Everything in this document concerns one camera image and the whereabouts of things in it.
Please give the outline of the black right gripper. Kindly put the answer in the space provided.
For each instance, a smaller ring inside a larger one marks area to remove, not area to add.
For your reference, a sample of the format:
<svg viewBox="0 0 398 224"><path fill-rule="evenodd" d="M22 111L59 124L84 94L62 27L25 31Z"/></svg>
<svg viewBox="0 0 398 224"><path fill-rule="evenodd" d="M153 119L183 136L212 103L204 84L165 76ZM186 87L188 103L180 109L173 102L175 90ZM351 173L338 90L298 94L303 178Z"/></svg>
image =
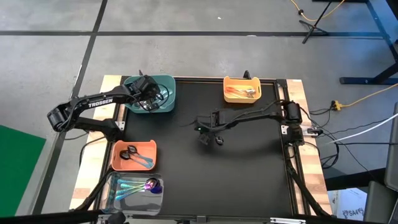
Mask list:
<svg viewBox="0 0 398 224"><path fill-rule="evenodd" d="M226 126L226 114L220 110L212 111L209 115L198 115L195 120L195 130L200 131L198 140L208 145L210 137L206 133L212 133L214 138L220 138L220 131Z"/></svg>

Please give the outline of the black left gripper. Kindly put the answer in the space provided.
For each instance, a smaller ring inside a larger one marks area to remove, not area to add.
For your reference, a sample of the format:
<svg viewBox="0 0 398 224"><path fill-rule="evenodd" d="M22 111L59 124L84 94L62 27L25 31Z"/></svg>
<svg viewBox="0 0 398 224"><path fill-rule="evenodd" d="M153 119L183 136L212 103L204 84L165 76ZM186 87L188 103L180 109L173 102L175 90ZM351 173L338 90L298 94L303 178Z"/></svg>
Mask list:
<svg viewBox="0 0 398 224"><path fill-rule="evenodd" d="M160 100L156 100L160 96L160 88L157 82L148 75L139 77L132 83L133 96L138 101L136 106L140 110L155 111L160 108Z"/></svg>

